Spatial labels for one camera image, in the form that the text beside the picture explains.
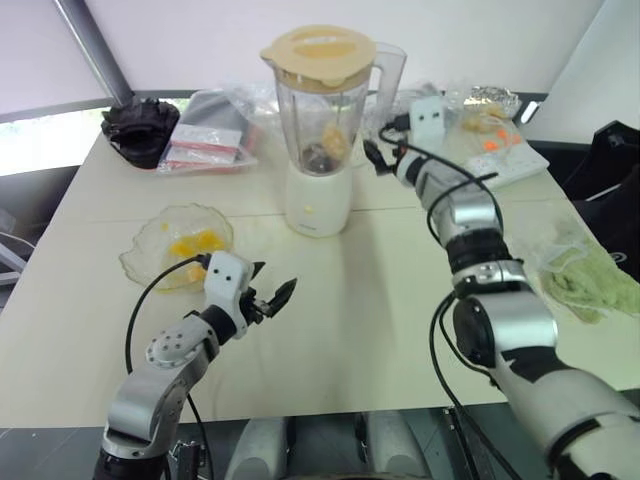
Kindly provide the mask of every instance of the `plastic bag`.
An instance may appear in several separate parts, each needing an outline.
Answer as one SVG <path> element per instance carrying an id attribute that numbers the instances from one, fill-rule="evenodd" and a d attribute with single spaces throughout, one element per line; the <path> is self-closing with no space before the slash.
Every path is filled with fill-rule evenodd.
<path id="1" fill-rule="evenodd" d="M 156 171 L 229 173 L 255 165 L 260 129 L 219 91 L 194 93 Z"/>

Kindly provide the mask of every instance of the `white wall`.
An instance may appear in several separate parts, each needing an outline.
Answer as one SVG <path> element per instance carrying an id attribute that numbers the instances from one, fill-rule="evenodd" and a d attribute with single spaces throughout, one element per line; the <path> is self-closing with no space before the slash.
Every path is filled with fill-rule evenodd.
<path id="1" fill-rule="evenodd" d="M 612 120 L 640 128 L 640 1 L 606 0 L 531 123 L 529 139 L 590 144 Z"/>
<path id="2" fill-rule="evenodd" d="M 105 96 L 52 0 L 0 1 L 0 114 Z"/>
<path id="3" fill-rule="evenodd" d="M 131 87 L 270 80 L 258 52 L 331 23 L 409 55 L 404 85 L 468 78 L 548 92 L 602 0 L 87 0 Z"/>

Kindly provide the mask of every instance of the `green cloth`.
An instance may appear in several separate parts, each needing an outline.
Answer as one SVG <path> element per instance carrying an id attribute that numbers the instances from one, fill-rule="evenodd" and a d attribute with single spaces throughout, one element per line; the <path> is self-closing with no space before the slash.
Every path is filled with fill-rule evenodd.
<path id="1" fill-rule="evenodd" d="M 580 249 L 570 248 L 549 262 L 552 269 L 566 265 L 560 273 L 540 272 L 544 290 L 587 323 L 600 321 L 606 309 L 640 314 L 640 285 L 598 243 L 585 240 L 584 246 L 586 257 L 571 261 Z"/>

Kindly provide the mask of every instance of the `black cable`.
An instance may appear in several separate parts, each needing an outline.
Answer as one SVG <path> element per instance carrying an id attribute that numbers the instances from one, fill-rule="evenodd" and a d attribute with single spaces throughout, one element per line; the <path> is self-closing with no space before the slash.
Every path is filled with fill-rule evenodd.
<path id="1" fill-rule="evenodd" d="M 472 183 L 476 183 L 477 184 L 478 182 L 483 182 L 485 180 L 489 180 L 490 178 L 494 178 L 494 177 L 497 177 L 497 176 L 498 176 L 498 174 L 496 172 L 493 172 L 493 173 L 487 173 L 487 174 L 482 175 L 480 177 L 473 177 L 473 179 L 465 180 L 464 182 L 461 182 L 458 185 L 454 185 L 453 187 L 445 190 L 444 192 L 442 192 L 440 195 L 438 195 L 436 197 L 436 199 L 433 201 L 433 203 L 429 207 L 429 210 L 427 210 L 427 227 L 429 228 L 429 233 L 431 234 L 431 236 L 434 238 L 434 240 L 436 242 L 440 243 L 440 237 L 438 236 L 438 234 L 436 233 L 436 231 L 433 228 L 433 225 L 431 224 L 431 218 L 433 217 L 433 212 L 435 211 L 436 206 L 438 205 L 438 203 L 440 203 L 447 196 L 449 196 L 451 194 L 451 192 L 454 192 L 454 191 L 458 190 L 459 188 L 466 187 L 468 185 L 471 185 Z"/>
<path id="2" fill-rule="evenodd" d="M 193 416 L 196 417 L 196 423 L 198 424 L 198 428 L 200 429 L 200 436 L 202 436 L 202 443 L 204 443 L 204 449 L 207 452 L 207 469 L 209 470 L 209 480 L 213 479 L 213 455 L 211 455 L 211 449 L 209 448 L 209 440 L 207 438 L 207 432 L 204 429 L 204 423 L 202 423 L 202 419 L 200 418 L 200 414 L 198 413 L 198 409 L 196 408 L 196 404 L 191 398 L 191 395 L 187 395 L 187 401 L 189 402 L 189 406 L 191 407 L 191 411 L 193 412 Z"/>
<path id="3" fill-rule="evenodd" d="M 498 451 L 498 449 L 493 445 L 491 440 L 489 440 L 489 438 L 482 431 L 482 429 L 480 428 L 480 425 L 476 423 L 476 421 L 473 419 L 471 414 L 460 403 L 460 401 L 455 396 L 451 388 L 449 388 L 449 385 L 447 384 L 447 381 L 445 380 L 444 375 L 442 374 L 442 370 L 440 370 L 440 364 L 438 363 L 438 356 L 436 354 L 436 349 L 435 349 L 436 322 L 438 321 L 438 318 L 440 315 L 444 316 L 444 314 L 447 312 L 449 307 L 453 304 L 454 299 L 455 299 L 454 292 L 449 293 L 449 295 L 447 295 L 442 300 L 442 302 L 440 302 L 440 305 L 438 305 L 438 308 L 436 308 L 436 311 L 434 312 L 433 317 L 431 318 L 431 324 L 429 325 L 429 350 L 431 354 L 431 362 L 433 363 L 433 369 L 436 372 L 436 376 L 438 377 L 438 381 L 440 382 L 442 389 L 445 391 L 445 393 L 447 394 L 451 402 L 453 402 L 453 405 L 456 408 L 456 410 L 462 415 L 465 421 L 469 424 L 469 426 L 478 436 L 480 441 L 484 444 L 485 448 L 489 451 L 489 453 L 493 455 L 493 457 L 497 460 L 500 466 L 512 479 L 522 480 L 522 477 L 518 475 L 518 472 L 514 470 L 514 468 L 507 461 L 507 459 L 504 458 L 504 456 Z"/>
<path id="4" fill-rule="evenodd" d="M 147 288 L 144 289 L 144 291 L 142 292 L 142 295 L 140 295 L 140 298 L 138 298 L 138 302 L 136 303 L 136 306 L 133 308 L 133 311 L 131 312 L 131 317 L 129 318 L 129 325 L 127 326 L 127 335 L 125 338 L 124 359 L 125 359 L 125 366 L 127 368 L 127 373 L 131 373 L 133 371 L 133 366 L 131 365 L 131 338 L 133 336 L 133 327 L 136 323 L 138 312 L 140 312 L 140 308 L 142 307 L 144 300 L 147 298 L 147 295 L 149 295 L 151 290 L 153 290 L 153 288 L 158 283 L 160 283 L 160 281 L 162 281 L 162 279 L 165 278 L 167 275 L 169 275 L 170 273 L 174 272 L 175 270 L 181 267 L 184 267 L 185 265 L 188 265 L 189 263 L 199 262 L 202 260 L 202 258 L 203 256 L 196 255 L 194 257 L 187 258 L 186 260 L 182 260 L 176 263 L 175 265 L 167 268 L 164 272 L 158 275 L 149 285 L 147 285 Z M 191 395 L 189 394 L 187 394 L 187 401 L 189 402 L 189 406 L 191 407 L 193 416 L 196 418 L 196 423 L 198 424 L 198 428 L 200 429 L 200 434 L 202 435 L 202 443 L 204 444 L 204 448 L 207 452 L 207 457 L 209 460 L 207 462 L 208 469 L 209 469 L 209 480 L 214 480 L 213 457 L 211 456 L 211 449 L 209 448 L 209 440 L 207 439 L 207 432 L 205 431 L 204 424 L 202 423 L 202 419 L 200 418 L 200 414 L 198 413 L 196 404 L 194 403 L 193 399 L 191 398 Z M 167 480 L 171 480 L 171 470 L 169 469 L 168 461 L 165 463 L 165 466 L 164 466 L 164 475 Z"/>
<path id="5" fill-rule="evenodd" d="M 400 140 L 394 140 L 392 138 L 389 138 L 385 135 L 385 132 L 388 130 L 391 130 L 393 128 L 393 122 L 388 123 L 387 125 L 385 125 L 384 127 L 382 127 L 379 131 L 378 131 L 378 137 L 380 138 L 380 140 L 382 140 L 385 143 L 389 143 L 391 145 L 395 145 L 397 147 L 400 148 L 407 148 L 409 150 L 413 150 L 414 152 L 418 152 L 424 156 L 426 156 L 426 160 L 436 160 L 437 162 L 442 163 L 443 165 L 446 165 L 447 167 L 455 170 L 458 173 L 461 173 L 462 175 L 464 175 L 465 177 L 467 177 L 471 182 L 470 183 L 475 183 L 478 188 L 484 190 L 489 197 L 491 198 L 491 201 L 493 202 L 493 206 L 496 209 L 496 216 L 498 217 L 498 223 L 500 224 L 500 229 L 504 231 L 504 219 L 502 216 L 502 210 L 500 209 L 500 205 L 498 204 L 498 201 L 496 200 L 496 197 L 493 196 L 493 193 L 491 193 L 491 190 L 489 190 L 489 188 L 482 183 L 481 180 L 479 180 L 478 177 L 474 176 L 471 172 L 469 172 L 468 170 L 462 168 L 460 165 L 456 165 L 455 163 L 446 160 L 445 158 L 442 158 L 439 155 L 436 155 L 434 153 L 428 152 L 427 150 L 424 150 L 422 148 L 416 147 L 415 145 L 411 145 L 410 143 L 404 142 L 404 141 L 400 141 Z"/>
<path id="6" fill-rule="evenodd" d="M 487 372 L 483 368 L 476 367 L 475 365 L 469 363 L 467 361 L 467 359 L 462 356 L 462 354 L 458 351 L 456 346 L 453 344 L 453 340 L 451 340 L 451 337 L 449 336 L 449 333 L 447 332 L 447 329 L 444 328 L 444 315 L 445 315 L 445 313 L 447 313 L 447 310 L 449 310 L 449 308 L 451 307 L 452 304 L 453 304 L 453 299 L 451 300 L 451 302 L 448 302 L 443 307 L 442 311 L 438 315 L 438 324 L 440 325 L 440 331 L 442 332 L 442 336 L 444 337 L 445 341 L 447 342 L 447 345 L 449 345 L 449 348 L 451 349 L 453 354 L 456 356 L 456 358 L 460 361 L 460 363 L 462 365 L 467 367 L 469 370 L 473 370 L 474 372 L 477 372 L 477 373 L 479 373 L 481 375 L 484 375 L 489 380 L 491 380 L 491 375 L 489 375 L 489 372 Z"/>
<path id="7" fill-rule="evenodd" d="M 164 466 L 162 467 L 164 473 L 164 480 L 171 480 L 171 467 L 169 466 L 169 456 L 164 457 Z"/>
<path id="8" fill-rule="evenodd" d="M 200 257 L 195 256 L 191 258 L 187 258 L 186 260 L 182 260 L 181 262 L 176 263 L 175 265 L 167 268 L 164 272 L 158 275 L 147 288 L 144 289 L 140 298 L 138 298 L 138 302 L 136 306 L 133 308 L 133 312 L 131 312 L 131 317 L 129 317 L 129 325 L 127 326 L 127 336 L 124 340 L 124 363 L 127 367 L 127 373 L 131 373 L 133 371 L 133 367 L 131 366 L 131 337 L 133 336 L 133 326 L 136 322 L 136 317 L 138 316 L 138 312 L 140 311 L 140 307 L 142 307 L 142 303 L 147 298 L 147 295 L 153 290 L 153 288 L 162 281 L 164 277 L 179 269 L 180 267 L 184 267 L 185 265 L 190 264 L 191 262 L 197 262 Z"/>

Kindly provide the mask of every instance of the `metal pole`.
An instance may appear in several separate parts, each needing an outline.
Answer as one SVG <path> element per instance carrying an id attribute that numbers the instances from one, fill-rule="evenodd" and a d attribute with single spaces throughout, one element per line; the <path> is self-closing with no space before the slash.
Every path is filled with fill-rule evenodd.
<path id="1" fill-rule="evenodd" d="M 0 243 L 0 262 L 16 272 L 22 272 L 27 265 L 27 262 L 22 260 L 22 258 L 13 253 L 13 250 L 5 247 L 2 243 Z"/>
<path id="2" fill-rule="evenodd" d="M 107 95 L 118 106 L 130 103 L 133 92 L 84 0 L 54 0 L 54 3 Z"/>

